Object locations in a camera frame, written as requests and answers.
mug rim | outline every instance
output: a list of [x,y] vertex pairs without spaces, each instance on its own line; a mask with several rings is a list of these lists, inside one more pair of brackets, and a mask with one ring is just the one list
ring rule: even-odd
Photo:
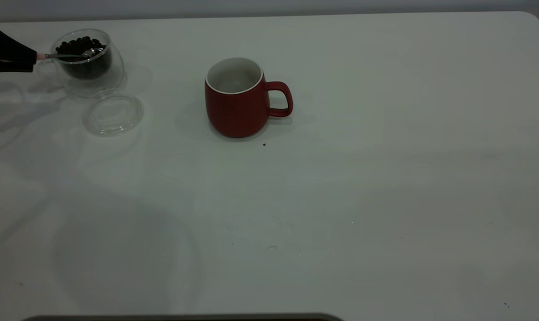
[[68,33],[62,35],[61,37],[59,37],[59,39],[57,39],[57,40],[55,41],[53,47],[51,47],[51,50],[53,51],[53,53],[56,54],[56,52],[55,52],[55,47],[57,47],[57,45],[58,45],[58,43],[59,43],[59,41],[60,41],[61,39],[64,39],[64,38],[66,38],[67,36],[72,35],[72,34],[74,34],[74,33],[78,33],[78,32],[80,32],[80,31],[96,31],[96,32],[98,32],[98,33],[102,33],[102,34],[103,34],[105,37],[107,37],[107,39],[108,39],[107,46],[106,46],[105,49],[103,49],[103,51],[101,51],[100,53],[97,53],[97,54],[94,55],[93,57],[90,57],[90,58],[85,59],[85,60],[81,60],[81,61],[64,61],[64,60],[61,60],[61,59],[57,58],[57,61],[58,61],[58,62],[63,63],[63,64],[65,64],[65,65],[80,65],[80,64],[82,64],[82,63],[91,62],[91,61],[97,59],[98,57],[101,57],[102,55],[104,55],[104,54],[108,51],[109,45],[111,44],[111,37],[109,37],[109,35],[108,35],[105,31],[99,30],[99,29],[92,29],[92,28],[83,28],[83,29],[78,29],[78,30],[74,30],[74,31],[68,32]]
[[[246,89],[246,90],[242,90],[242,91],[239,91],[237,93],[227,93],[225,91],[220,91],[218,89],[215,89],[214,86],[210,85],[210,82],[208,82],[208,74],[210,73],[210,71],[212,70],[212,68],[214,68],[214,66],[216,66],[217,64],[221,63],[221,62],[224,62],[224,61],[228,61],[228,60],[233,60],[233,59],[243,59],[243,60],[247,60],[249,62],[252,62],[254,63],[254,65],[256,65],[259,70],[260,70],[260,78],[257,80],[257,82],[255,84],[253,84],[250,88]],[[249,58],[245,58],[245,57],[230,57],[230,58],[226,58],[226,59],[222,59],[221,61],[218,61],[217,63],[213,64],[209,69],[208,71],[206,71],[206,76],[204,76],[204,80],[206,81],[206,85],[208,85],[208,87],[214,91],[216,91],[217,93],[220,93],[220,94],[223,94],[223,95],[239,95],[239,94],[243,94],[243,93],[247,93],[248,91],[254,89],[257,85],[259,85],[261,83],[261,80],[264,78],[264,70],[262,69],[262,67],[259,65],[259,63],[249,59]]]

red mug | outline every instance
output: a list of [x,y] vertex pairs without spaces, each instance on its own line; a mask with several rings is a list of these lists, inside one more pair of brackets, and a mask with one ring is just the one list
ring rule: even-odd
[[[212,126],[232,138],[253,135],[264,127],[268,116],[286,117],[294,109],[287,85],[265,82],[261,67],[246,58],[229,58],[213,65],[206,74],[204,88]],[[286,96],[287,109],[270,108],[270,90]]]

glass jar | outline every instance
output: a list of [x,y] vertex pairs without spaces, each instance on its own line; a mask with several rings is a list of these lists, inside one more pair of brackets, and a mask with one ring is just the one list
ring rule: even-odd
[[58,81],[69,92],[84,98],[105,89],[117,88],[123,80],[123,59],[119,50],[111,42],[111,37],[104,31],[96,29],[72,31],[53,44],[51,53],[57,54],[57,48],[63,42],[76,41],[83,37],[97,39],[104,50],[82,61],[70,62],[62,59],[51,59],[57,69]]

mug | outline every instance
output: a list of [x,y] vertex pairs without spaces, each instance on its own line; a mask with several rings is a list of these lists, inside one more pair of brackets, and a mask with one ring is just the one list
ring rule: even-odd
[[[294,108],[290,89],[282,82],[266,82],[261,67],[246,58],[229,58],[206,73],[206,112],[221,134],[231,138],[251,136],[261,130],[268,116],[286,117]],[[281,91],[287,109],[270,108],[268,91]]]
[[[38,73],[58,85],[63,85],[69,92],[78,97],[88,98],[105,89],[119,87],[124,74],[123,59],[111,37],[96,29],[81,29],[59,38],[51,47],[50,53],[57,54],[57,47],[63,42],[74,41],[77,38],[90,37],[97,39],[104,50],[90,59],[69,62],[61,59],[48,59],[39,62]],[[57,75],[53,77],[46,72],[47,65],[53,63]]]

roasted coffee bean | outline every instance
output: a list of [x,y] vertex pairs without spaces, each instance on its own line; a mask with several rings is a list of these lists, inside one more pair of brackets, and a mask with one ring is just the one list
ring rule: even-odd
[[[60,54],[69,54],[69,55],[81,55],[88,49],[94,48],[103,48],[107,46],[102,45],[98,39],[91,39],[90,37],[82,37],[77,40],[71,40],[69,43],[62,42],[59,47],[55,50]],[[83,57],[71,57],[71,58],[61,58],[65,62],[80,62],[84,61],[86,58]],[[96,59],[78,63],[78,64],[62,64],[62,68],[72,77],[77,79],[97,79],[106,73],[112,64],[112,55],[110,50],[105,51],[104,54],[97,57]]]

